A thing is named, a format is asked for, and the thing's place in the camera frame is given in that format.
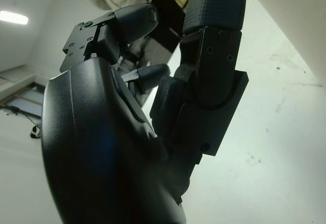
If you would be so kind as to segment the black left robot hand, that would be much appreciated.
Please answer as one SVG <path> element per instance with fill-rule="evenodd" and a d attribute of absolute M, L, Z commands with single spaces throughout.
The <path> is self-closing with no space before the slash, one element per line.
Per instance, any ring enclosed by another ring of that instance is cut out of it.
<path fill-rule="evenodd" d="M 151 3 L 76 25 L 43 99 L 41 143 L 63 223 L 186 223 L 182 195 L 214 156 L 248 76 L 235 70 L 246 0 L 190 0 L 174 76 L 120 75 L 128 44 L 158 25 Z"/>

